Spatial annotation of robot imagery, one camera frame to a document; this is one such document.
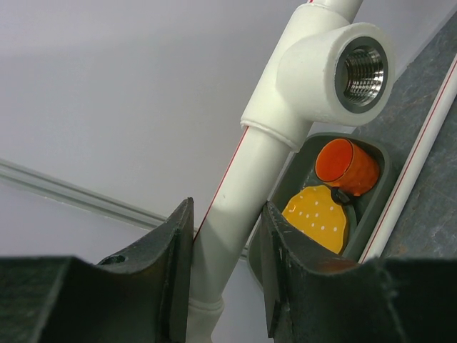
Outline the dark green plastic tray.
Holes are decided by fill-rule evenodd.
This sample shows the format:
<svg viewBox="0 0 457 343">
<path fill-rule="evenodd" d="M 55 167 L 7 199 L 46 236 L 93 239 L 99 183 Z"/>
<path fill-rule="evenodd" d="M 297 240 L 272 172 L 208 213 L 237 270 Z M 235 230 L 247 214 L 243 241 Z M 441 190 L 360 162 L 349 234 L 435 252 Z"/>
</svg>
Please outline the dark green plastic tray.
<svg viewBox="0 0 457 343">
<path fill-rule="evenodd" d="M 309 136 L 299 153 L 289 162 L 286 172 L 276 186 L 271 201 L 282 211 L 289 199 L 305 187 L 320 184 L 314 171 L 318 153 L 330 141 L 338 138 L 351 140 L 376 160 L 380 167 L 380 177 L 376 185 L 359 197 L 351 197 L 351 203 L 344 207 L 348 215 L 348 244 L 342 255 L 357 260 L 360 258 L 368 239 L 386 205 L 387 199 L 396 183 L 397 173 L 392 159 L 382 144 L 352 134 L 317 133 Z"/>
</svg>

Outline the orange red cup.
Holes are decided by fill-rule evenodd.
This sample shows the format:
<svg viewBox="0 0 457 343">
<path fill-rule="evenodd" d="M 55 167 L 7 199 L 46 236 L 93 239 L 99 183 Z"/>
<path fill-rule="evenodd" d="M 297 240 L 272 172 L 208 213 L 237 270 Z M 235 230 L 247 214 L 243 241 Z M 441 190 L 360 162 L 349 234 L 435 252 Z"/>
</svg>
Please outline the orange red cup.
<svg viewBox="0 0 457 343">
<path fill-rule="evenodd" d="M 378 181 L 378 162 L 349 139 L 333 139 L 318 153 L 315 162 L 318 179 L 330 187 L 359 197 Z"/>
</svg>

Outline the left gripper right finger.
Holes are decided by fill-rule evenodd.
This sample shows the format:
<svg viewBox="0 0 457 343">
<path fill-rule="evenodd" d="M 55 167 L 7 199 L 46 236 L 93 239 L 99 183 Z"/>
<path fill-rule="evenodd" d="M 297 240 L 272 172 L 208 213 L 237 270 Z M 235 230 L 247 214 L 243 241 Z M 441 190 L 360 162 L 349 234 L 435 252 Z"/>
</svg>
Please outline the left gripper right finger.
<svg viewBox="0 0 457 343">
<path fill-rule="evenodd" d="M 267 332 L 275 342 L 454 342 L 456 261 L 363 264 L 301 233 L 272 203 L 261 212 Z"/>
</svg>

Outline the orange dotted plate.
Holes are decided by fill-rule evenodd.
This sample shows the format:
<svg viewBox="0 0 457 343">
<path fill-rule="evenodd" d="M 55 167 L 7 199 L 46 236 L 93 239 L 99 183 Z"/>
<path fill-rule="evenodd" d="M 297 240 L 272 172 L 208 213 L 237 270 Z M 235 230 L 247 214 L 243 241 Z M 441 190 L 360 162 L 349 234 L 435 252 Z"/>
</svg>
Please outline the orange dotted plate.
<svg viewBox="0 0 457 343">
<path fill-rule="evenodd" d="M 331 252 L 340 254 L 345 249 L 348 217 L 343 207 L 332 200 L 328 187 L 303 188 L 290 198 L 282 215 L 289 224 Z"/>
</svg>

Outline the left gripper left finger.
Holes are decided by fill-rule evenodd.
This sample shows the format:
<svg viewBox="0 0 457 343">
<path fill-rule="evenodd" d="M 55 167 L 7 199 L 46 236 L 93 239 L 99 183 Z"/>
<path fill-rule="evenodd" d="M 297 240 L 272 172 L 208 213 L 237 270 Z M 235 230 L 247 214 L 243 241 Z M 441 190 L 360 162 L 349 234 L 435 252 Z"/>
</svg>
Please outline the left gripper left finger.
<svg viewBox="0 0 457 343">
<path fill-rule="evenodd" d="M 126 248 L 76 257 L 1 260 L 3 342 L 184 342 L 194 201 Z"/>
</svg>

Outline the white PVC pipe frame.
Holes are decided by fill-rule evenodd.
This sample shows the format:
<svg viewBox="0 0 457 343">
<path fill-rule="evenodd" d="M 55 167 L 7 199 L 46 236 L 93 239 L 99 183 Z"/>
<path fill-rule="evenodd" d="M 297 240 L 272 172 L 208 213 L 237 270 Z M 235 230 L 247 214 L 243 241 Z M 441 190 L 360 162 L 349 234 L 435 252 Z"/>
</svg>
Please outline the white PVC pipe frame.
<svg viewBox="0 0 457 343">
<path fill-rule="evenodd" d="M 187 342 L 209 342 L 222 292 L 289 154 L 312 123 L 360 126 L 385 107 L 393 52 L 384 33 L 355 23 L 360 1 L 312 1 L 295 10 L 241 117 L 245 129 L 195 237 Z M 380 258 L 456 94 L 453 66 L 357 261 Z"/>
</svg>

